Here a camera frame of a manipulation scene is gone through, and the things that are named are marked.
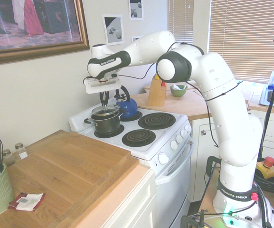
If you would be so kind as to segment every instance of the knife block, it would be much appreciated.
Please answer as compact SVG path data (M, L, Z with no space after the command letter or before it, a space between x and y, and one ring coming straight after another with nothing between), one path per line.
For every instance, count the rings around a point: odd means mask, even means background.
M147 106L164 106L166 86L161 86L162 81L157 75L151 80L150 93L148 95Z

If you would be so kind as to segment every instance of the pot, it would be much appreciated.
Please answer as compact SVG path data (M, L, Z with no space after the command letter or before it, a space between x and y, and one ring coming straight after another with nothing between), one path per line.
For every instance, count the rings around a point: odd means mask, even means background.
M124 95L120 96L119 90L116 90L116 99L117 99L117 105L120 107L120 111L125 110L125 113L123 113L122 117L123 119L131 118L134 115L137 114L138 106L135 100L133 100L127 89L124 86L121 86L121 89L125 92L126 100Z
M97 133L100 134L109 134L116 131L120 127L120 117L121 113L119 110L111 110L111 113L108 112L109 110L104 110L102 108L94 109L91 118L86 118L84 123L86 124L94 124L94 129Z

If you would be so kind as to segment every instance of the red packet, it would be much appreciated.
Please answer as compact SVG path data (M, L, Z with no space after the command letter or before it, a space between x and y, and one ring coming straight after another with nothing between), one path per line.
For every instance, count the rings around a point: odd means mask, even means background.
M35 211L43 201L45 193L26 194L20 193L14 201L9 203L8 209Z

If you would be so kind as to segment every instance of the stove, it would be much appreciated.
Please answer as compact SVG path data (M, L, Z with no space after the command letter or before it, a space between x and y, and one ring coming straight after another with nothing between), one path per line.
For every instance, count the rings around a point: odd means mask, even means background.
M115 99L109 100L114 105ZM98 104L69 118L71 130L87 137L129 150L133 157L155 171L159 228L180 227L189 210L190 156L194 141L183 114L138 108L136 116L122 119L119 129L99 135L84 123Z
M113 105L115 103L116 100L111 99L108 104ZM138 118L133 116L130 118L132 119L131 121L128 119L121 120L119 134L114 133L111 137L109 135L98 135L94 130L93 124L84 123L84 119L90 118L92 115L91 111L100 106L101 104L98 104L71 116L69 118L71 130L87 137L130 150L132 156L140 159L140 163L143 164L147 163L148 165L148 161L151 161L160 151L164 151L169 159L172 159L176 155L174 151L178 151L184 145L184 141L188 139L191 132L191 126L186 115L138 108ZM165 119L167 122L165 126L157 125L157 123L161 120L165 121ZM128 141L130 142L123 140L125 135L129 136L130 140ZM144 146L136 146L134 144L136 137L143 137L148 140L148 143ZM158 166L159 163L159 158L153 161L154 166Z

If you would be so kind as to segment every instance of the salt shaker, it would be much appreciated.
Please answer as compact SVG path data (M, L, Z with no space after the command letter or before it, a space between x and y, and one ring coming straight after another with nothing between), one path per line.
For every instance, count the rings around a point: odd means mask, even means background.
M14 157L9 149L3 150L3 163L7 165L7 167L15 163Z
M21 158L21 160L23 160L24 158L26 158L28 156L27 151L21 142L15 144L14 146L15 146L16 152L19 154L19 157Z

